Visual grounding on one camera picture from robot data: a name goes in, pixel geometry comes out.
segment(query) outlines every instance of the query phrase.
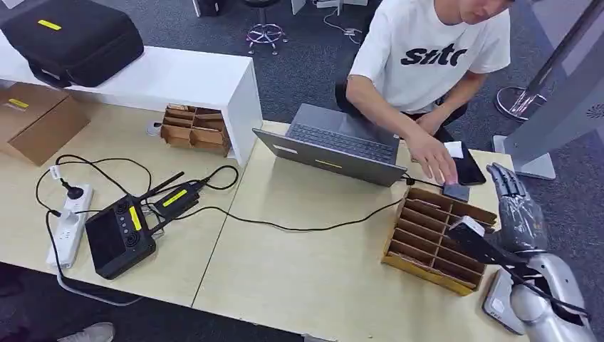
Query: robotic arm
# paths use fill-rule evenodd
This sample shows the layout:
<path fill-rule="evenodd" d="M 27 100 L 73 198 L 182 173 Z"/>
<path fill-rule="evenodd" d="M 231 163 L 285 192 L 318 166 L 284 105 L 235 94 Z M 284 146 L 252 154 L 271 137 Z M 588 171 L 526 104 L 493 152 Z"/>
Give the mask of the robotic arm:
<path fill-rule="evenodd" d="M 476 260 L 501 265 L 512 275 L 511 307 L 531 342 L 596 342 L 571 268 L 547 250 L 543 212 L 516 174 L 489 165 L 499 196 L 501 230 L 484 236 L 471 217 L 447 234 Z"/>

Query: white t-shirt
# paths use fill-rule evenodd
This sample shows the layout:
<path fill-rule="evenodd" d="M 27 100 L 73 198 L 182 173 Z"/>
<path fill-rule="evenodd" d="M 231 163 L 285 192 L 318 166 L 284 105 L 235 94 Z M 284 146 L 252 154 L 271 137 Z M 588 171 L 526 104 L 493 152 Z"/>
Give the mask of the white t-shirt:
<path fill-rule="evenodd" d="M 509 12 L 476 25 L 445 25 L 434 0 L 384 0 L 371 21 L 351 75 L 369 78 L 405 113 L 426 113 L 467 72 L 510 63 Z"/>

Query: yellow sticker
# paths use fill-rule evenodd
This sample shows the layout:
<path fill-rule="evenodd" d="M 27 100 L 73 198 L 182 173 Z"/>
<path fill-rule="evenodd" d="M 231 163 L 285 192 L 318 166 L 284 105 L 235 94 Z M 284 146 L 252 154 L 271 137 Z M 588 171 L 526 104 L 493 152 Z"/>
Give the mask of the yellow sticker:
<path fill-rule="evenodd" d="M 332 164 L 330 162 L 324 162 L 322 160 L 319 159 L 315 159 L 316 162 L 320 162 L 321 164 L 325 164 L 325 165 L 329 165 L 329 166 L 333 166 L 333 167 L 337 167 L 338 169 L 341 169 L 342 167 L 340 165 L 336 165 L 336 164 Z"/>
<path fill-rule="evenodd" d="M 136 215 L 136 209 L 134 207 L 130 207 L 130 216 L 132 217 L 132 223 L 134 224 L 134 228 L 139 231 L 142 229 L 140 226 L 140 221 L 138 220 L 138 215 Z"/>
<path fill-rule="evenodd" d="M 40 25 L 42 25 L 42 26 L 46 26 L 46 27 L 48 27 L 49 29 L 53 29 L 53 30 L 55 30 L 55 31 L 58 31 L 58 30 L 60 30 L 60 29 L 61 29 L 61 27 L 60 27 L 59 25 L 57 25 L 57 24 L 53 24 L 53 23 L 51 23 L 50 21 L 46 21 L 46 20 L 40 20 L 40 21 L 38 21 L 38 24 L 40 24 Z"/>
<path fill-rule="evenodd" d="M 170 198 L 169 200 L 167 200 L 166 202 L 164 202 L 164 204 L 162 204 L 164 207 L 169 206 L 170 204 L 176 202 L 180 197 L 183 197 L 185 194 L 187 193 L 186 190 L 182 190 L 181 192 L 177 193 L 174 195 L 174 197 Z"/>
<path fill-rule="evenodd" d="M 18 107 L 21 107 L 21 108 L 27 108 L 27 107 L 29 107 L 29 105 L 27 103 L 21 102 L 21 101 L 15 99 L 15 98 L 10 98 L 9 102 L 12 103 L 12 104 L 14 104 L 14 105 L 16 105 L 16 106 L 18 106 Z"/>

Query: wooden slot organizer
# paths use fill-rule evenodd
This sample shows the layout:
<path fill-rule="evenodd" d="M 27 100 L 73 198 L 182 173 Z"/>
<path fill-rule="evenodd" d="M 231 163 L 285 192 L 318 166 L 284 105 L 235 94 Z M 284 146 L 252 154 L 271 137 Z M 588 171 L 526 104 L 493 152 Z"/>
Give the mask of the wooden slot organizer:
<path fill-rule="evenodd" d="M 168 105 L 160 136 L 171 146 L 196 148 L 227 156 L 229 133 L 219 110 Z"/>
<path fill-rule="evenodd" d="M 478 291 L 486 266 L 467 256 L 446 229 L 470 216 L 493 232 L 497 215 L 442 195 L 410 187 L 397 209 L 382 262 L 461 296 Z"/>

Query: smartphone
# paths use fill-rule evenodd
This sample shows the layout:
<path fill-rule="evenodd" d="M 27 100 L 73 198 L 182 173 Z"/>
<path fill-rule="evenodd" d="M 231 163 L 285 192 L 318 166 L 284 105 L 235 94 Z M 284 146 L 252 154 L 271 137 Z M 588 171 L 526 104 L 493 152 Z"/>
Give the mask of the smartphone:
<path fill-rule="evenodd" d="M 461 185 L 480 185 L 486 183 L 486 178 L 482 174 L 480 167 L 476 164 L 476 160 L 470 154 L 466 143 L 462 141 L 462 151 L 464 157 L 453 158 L 457 167 L 457 177 Z"/>

